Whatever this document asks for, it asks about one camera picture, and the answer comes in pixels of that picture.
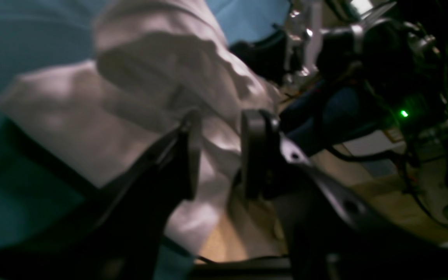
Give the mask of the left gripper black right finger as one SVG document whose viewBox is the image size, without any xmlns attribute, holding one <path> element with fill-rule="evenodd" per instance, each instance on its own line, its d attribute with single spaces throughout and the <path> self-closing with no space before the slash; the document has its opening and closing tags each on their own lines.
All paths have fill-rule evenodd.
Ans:
<svg viewBox="0 0 448 280">
<path fill-rule="evenodd" d="M 448 248 L 390 222 L 318 170 L 266 110 L 241 114 L 247 199 L 272 203 L 294 280 L 448 280 Z"/>
</svg>

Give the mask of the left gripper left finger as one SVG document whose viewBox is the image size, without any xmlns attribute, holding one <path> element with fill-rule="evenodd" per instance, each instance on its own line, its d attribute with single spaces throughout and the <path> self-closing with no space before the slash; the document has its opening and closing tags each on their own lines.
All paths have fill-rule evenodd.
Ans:
<svg viewBox="0 0 448 280">
<path fill-rule="evenodd" d="M 169 217 L 196 196 L 200 154 L 201 114 L 192 110 L 97 195 L 0 247 L 0 279 L 151 280 Z"/>
</svg>

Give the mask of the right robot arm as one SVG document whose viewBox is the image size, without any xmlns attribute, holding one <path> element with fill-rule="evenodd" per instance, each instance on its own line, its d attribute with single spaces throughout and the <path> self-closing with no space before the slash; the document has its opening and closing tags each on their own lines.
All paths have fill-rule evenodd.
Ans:
<svg viewBox="0 0 448 280">
<path fill-rule="evenodd" d="M 446 52 L 417 23 L 378 17 L 322 29 L 322 2 L 292 11 L 289 55 L 297 72 L 320 75 L 310 104 L 281 113 L 282 129 L 310 154 L 328 150 L 346 162 L 391 160 L 406 191 L 448 229 L 448 91 Z M 334 148 L 395 125 L 406 148 L 349 156 Z"/>
</svg>

